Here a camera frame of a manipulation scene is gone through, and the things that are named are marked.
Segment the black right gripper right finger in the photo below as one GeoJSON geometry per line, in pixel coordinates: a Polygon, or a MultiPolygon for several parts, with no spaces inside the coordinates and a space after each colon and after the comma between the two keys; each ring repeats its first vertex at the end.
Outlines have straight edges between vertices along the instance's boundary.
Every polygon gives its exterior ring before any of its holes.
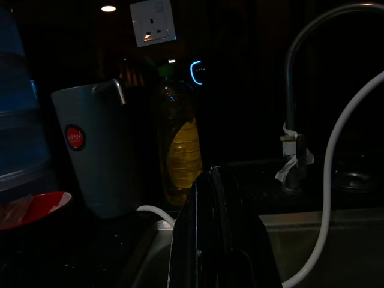
{"type": "Polygon", "coordinates": [[[212,168],[221,237],[220,287],[281,287],[266,227],[233,173],[212,168]]]}

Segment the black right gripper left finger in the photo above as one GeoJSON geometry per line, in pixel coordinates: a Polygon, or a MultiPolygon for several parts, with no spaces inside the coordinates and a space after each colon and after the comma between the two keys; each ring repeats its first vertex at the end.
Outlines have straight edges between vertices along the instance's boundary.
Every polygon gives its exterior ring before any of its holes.
{"type": "Polygon", "coordinates": [[[201,173],[173,227],[168,287],[229,287],[230,230],[218,167],[201,173]]]}

